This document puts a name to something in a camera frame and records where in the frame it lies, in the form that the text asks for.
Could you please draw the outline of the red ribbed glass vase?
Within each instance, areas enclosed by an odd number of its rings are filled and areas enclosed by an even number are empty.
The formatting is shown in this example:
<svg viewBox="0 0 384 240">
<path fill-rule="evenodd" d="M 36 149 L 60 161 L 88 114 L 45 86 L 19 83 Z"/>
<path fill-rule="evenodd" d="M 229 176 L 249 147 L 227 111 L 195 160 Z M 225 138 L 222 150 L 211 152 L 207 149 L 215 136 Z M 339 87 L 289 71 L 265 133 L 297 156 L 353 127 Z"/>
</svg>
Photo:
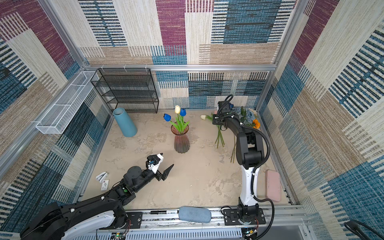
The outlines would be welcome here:
<svg viewBox="0 0 384 240">
<path fill-rule="evenodd" d="M 180 154 L 186 153 L 190 149 L 190 141 L 187 135 L 189 126 L 187 126 L 183 133 L 180 133 L 174 126 L 171 127 L 172 133 L 175 135 L 174 149 Z"/>
</svg>

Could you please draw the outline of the yellow artificial tulip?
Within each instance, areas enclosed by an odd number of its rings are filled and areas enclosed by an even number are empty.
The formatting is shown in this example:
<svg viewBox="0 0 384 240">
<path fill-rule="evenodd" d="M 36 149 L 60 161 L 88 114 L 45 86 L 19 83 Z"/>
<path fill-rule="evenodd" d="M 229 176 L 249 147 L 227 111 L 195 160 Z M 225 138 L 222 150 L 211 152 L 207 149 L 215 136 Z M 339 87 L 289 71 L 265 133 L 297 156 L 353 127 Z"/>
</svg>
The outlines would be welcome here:
<svg viewBox="0 0 384 240">
<path fill-rule="evenodd" d="M 181 113 L 181 107 L 176 105 L 175 106 L 175 113 L 177 114 L 177 124 L 178 124 L 178 131 L 180 133 L 183 132 L 183 120 L 182 120 L 182 117 L 180 115 Z"/>
</svg>

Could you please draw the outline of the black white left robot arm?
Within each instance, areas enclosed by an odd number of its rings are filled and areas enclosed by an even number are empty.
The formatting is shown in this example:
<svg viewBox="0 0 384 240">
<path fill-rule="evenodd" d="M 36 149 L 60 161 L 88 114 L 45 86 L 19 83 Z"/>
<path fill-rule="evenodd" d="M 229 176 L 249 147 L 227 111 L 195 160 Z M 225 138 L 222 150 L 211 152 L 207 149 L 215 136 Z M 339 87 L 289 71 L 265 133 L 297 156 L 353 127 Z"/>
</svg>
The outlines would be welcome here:
<svg viewBox="0 0 384 240">
<path fill-rule="evenodd" d="M 104 229 L 122 229 L 129 223 L 124 206 L 153 179 L 165 180 L 171 167 L 153 172 L 131 167 L 111 190 L 71 205 L 46 205 L 22 230 L 22 240 L 72 240 L 89 232 Z"/>
</svg>

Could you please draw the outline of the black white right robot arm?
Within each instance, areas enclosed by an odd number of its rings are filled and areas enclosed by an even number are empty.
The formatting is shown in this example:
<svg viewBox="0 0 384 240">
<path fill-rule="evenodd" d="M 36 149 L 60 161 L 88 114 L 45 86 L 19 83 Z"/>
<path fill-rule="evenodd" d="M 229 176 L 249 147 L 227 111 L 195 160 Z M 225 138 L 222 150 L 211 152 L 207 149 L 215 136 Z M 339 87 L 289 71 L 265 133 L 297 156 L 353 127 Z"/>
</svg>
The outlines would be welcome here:
<svg viewBox="0 0 384 240">
<path fill-rule="evenodd" d="M 272 207 L 272 216 L 269 226 L 273 224 L 275 206 L 271 199 L 257 197 L 257 178 L 260 167 L 270 157 L 271 147 L 267 137 L 260 130 L 248 127 L 241 121 L 237 113 L 232 110 L 229 95 L 225 100 L 218 102 L 218 110 L 213 114 L 213 125 L 230 129 L 236 137 L 235 154 L 242 169 L 242 190 L 237 206 L 240 223 L 248 224 L 259 215 L 259 203 L 269 202 Z"/>
</svg>

